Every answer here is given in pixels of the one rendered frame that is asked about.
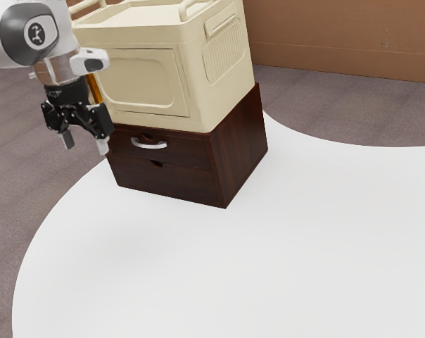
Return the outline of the amber brown cylinder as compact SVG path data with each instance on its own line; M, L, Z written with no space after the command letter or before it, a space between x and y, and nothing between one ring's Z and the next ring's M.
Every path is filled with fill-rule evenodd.
M98 84L96 82L96 78L93 73L89 73L85 75L87 84L89 86L90 92L96 104L100 104L103 102L103 98L101 96L101 92L99 90Z

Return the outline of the dark wooden drawer cabinet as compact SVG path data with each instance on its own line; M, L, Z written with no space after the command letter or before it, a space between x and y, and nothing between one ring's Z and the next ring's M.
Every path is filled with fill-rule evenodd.
M208 133L117 124L108 145L119 186L226 208L268 150L260 87Z

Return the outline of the cream box with lid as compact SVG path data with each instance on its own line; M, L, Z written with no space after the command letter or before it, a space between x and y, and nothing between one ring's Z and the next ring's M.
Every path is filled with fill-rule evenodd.
M209 132L254 87L242 0L124 0L77 19L116 124Z

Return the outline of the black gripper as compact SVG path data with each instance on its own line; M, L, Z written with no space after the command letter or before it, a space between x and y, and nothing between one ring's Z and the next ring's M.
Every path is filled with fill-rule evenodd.
M105 156L109 152L108 140L115 130L108 109L104 103L89 105L89 86L85 77L58 86L44 85L46 101L41 103L46 126L62 139L64 147L69 150L75 141L69 130L69 122L64 112L54 106L75 104L75 120L95 139L99 153Z

